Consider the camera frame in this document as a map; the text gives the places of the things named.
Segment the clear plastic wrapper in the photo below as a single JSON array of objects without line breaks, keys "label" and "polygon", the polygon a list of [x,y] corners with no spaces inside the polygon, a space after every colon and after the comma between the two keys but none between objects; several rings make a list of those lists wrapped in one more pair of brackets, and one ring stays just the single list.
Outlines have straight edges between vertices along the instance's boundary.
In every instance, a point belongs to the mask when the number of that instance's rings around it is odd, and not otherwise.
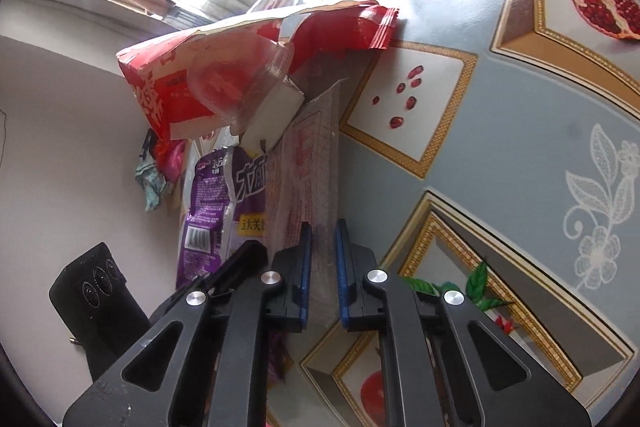
[{"label": "clear plastic wrapper", "polygon": [[267,159],[267,246],[292,246],[311,226],[309,320],[329,326],[337,316],[332,232],[337,221],[338,123],[341,85],[306,103]]}]

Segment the red white snack bag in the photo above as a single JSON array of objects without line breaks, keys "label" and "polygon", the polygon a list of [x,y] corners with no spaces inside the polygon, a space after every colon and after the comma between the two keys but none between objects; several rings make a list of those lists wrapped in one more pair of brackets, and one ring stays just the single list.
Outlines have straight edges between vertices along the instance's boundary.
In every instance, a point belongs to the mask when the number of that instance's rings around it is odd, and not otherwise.
[{"label": "red white snack bag", "polygon": [[174,31],[116,60],[158,137],[195,139],[244,130],[271,88],[320,51],[387,49],[397,17],[375,1],[289,6]]}]

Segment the white tissue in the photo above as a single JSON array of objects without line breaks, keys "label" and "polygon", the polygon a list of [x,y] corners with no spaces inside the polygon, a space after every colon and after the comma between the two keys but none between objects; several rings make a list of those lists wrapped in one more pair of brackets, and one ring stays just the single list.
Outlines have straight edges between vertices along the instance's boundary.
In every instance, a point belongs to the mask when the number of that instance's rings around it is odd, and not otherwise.
[{"label": "white tissue", "polygon": [[305,101],[305,95],[288,77],[277,83],[259,105],[240,140],[250,157],[269,153]]}]

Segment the purple snack packet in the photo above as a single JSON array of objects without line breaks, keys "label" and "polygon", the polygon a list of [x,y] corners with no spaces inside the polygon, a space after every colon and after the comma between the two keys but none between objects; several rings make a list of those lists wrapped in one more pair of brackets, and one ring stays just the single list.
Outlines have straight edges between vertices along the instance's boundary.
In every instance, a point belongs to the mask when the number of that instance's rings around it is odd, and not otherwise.
[{"label": "purple snack packet", "polygon": [[242,147],[213,150],[193,169],[184,217],[176,287],[214,273],[246,241],[266,240],[267,157]]}]

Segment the red clothes pile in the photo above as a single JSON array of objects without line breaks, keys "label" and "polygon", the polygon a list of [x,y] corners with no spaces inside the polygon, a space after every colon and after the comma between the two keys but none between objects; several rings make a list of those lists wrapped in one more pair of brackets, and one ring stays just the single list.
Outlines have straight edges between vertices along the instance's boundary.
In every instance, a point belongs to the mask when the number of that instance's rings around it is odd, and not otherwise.
[{"label": "red clothes pile", "polygon": [[160,139],[153,129],[146,132],[134,169],[134,181],[144,195],[144,210],[152,212],[174,195],[183,173],[186,140]]}]

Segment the clear plastic cup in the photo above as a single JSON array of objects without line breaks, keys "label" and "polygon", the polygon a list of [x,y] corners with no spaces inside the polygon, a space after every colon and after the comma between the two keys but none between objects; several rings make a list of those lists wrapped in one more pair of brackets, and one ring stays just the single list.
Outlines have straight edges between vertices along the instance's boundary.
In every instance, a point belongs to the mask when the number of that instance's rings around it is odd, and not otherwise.
[{"label": "clear plastic cup", "polygon": [[289,44],[233,31],[204,40],[186,82],[196,101],[234,133],[242,133],[271,89],[285,78],[293,56]]}]

